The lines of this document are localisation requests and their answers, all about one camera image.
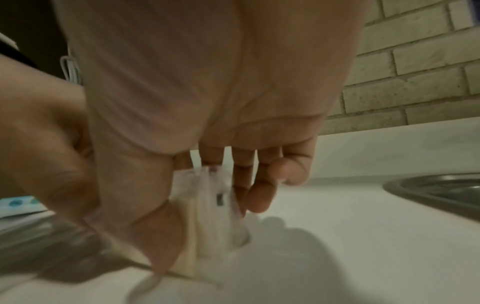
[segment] person's right hand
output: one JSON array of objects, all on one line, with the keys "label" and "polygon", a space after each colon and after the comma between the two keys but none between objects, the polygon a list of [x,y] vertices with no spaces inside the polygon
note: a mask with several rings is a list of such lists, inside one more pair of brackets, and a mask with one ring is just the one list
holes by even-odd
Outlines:
[{"label": "person's right hand", "polygon": [[244,210],[304,182],[368,1],[54,3],[86,82],[105,220],[163,272],[180,235],[174,155],[199,142],[203,163],[220,164],[232,146]]}]

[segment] person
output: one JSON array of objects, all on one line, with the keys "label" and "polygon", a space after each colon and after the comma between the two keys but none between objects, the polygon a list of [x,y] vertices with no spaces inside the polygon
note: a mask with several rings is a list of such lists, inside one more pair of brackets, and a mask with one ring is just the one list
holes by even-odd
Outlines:
[{"label": "person", "polygon": [[[188,163],[194,143],[204,165],[220,165],[232,146],[243,211],[263,212],[279,183],[307,180],[368,7],[368,0],[53,3],[86,97],[45,75],[30,75],[22,84],[29,92],[14,85],[7,98],[31,110],[2,108],[19,117],[0,126],[9,146],[2,166],[51,209],[127,239],[157,273],[182,247],[168,197],[176,160]],[[92,149],[94,167],[86,161]],[[92,214],[98,206],[101,216]]]}]

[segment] white brick wall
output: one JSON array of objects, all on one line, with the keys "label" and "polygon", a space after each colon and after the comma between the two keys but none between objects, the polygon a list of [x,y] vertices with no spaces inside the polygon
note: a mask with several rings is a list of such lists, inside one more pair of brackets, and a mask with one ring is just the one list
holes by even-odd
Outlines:
[{"label": "white brick wall", "polygon": [[373,0],[322,134],[480,116],[480,27],[467,0]]}]

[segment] sink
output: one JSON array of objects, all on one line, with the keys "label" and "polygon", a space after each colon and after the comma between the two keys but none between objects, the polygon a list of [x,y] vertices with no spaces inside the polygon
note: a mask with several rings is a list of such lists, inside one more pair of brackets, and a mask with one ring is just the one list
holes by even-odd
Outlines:
[{"label": "sink", "polygon": [[480,173],[446,174],[388,182],[400,197],[480,222]]}]

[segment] kitchen counter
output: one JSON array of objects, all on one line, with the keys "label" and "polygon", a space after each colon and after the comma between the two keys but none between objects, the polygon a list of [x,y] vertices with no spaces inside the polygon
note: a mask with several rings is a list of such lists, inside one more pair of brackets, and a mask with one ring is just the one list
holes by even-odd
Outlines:
[{"label": "kitchen counter", "polygon": [[[139,297],[151,279],[146,270],[121,267],[72,283],[60,265],[1,303],[479,302],[480,224],[382,184],[480,171],[480,119],[322,136],[317,154],[306,186],[282,187],[267,213],[247,217],[251,243],[233,254],[221,287],[172,277]],[[86,271],[89,261],[79,267]]]}]

